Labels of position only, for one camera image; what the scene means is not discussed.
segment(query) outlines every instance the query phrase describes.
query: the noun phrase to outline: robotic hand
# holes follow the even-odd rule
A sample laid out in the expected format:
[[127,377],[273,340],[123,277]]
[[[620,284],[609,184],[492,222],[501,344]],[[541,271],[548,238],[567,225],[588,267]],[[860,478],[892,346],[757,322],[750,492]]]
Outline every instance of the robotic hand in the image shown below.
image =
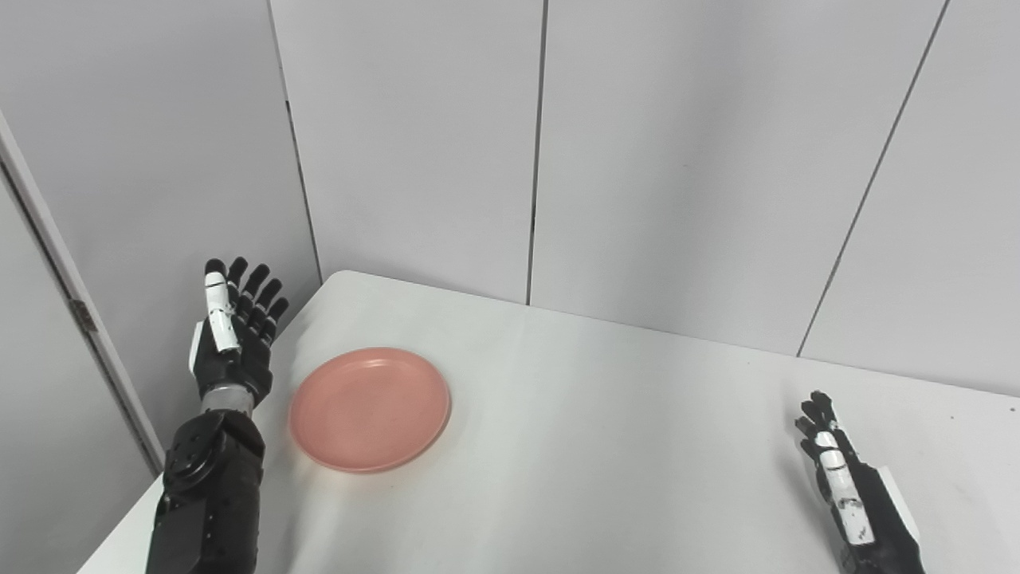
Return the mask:
[[801,449],[815,463],[815,478],[847,546],[851,574],[924,574],[917,526],[888,469],[860,461],[839,427],[832,400],[821,392],[801,404],[795,424],[807,438]]
[[260,264],[239,290],[248,262],[205,267],[205,320],[195,326],[191,371],[202,414],[177,429],[166,453],[163,495],[147,574],[251,574],[258,541],[265,443],[252,410],[269,394],[269,346],[287,300]]

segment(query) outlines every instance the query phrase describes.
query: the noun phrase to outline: gray wall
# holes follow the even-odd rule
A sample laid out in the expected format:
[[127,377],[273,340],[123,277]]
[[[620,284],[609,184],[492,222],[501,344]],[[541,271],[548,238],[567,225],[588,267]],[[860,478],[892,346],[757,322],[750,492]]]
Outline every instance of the gray wall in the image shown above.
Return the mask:
[[0,572],[69,574],[151,482],[0,174]]
[[268,6],[6,2],[0,109],[168,440],[205,259],[267,262],[295,308],[319,282]]

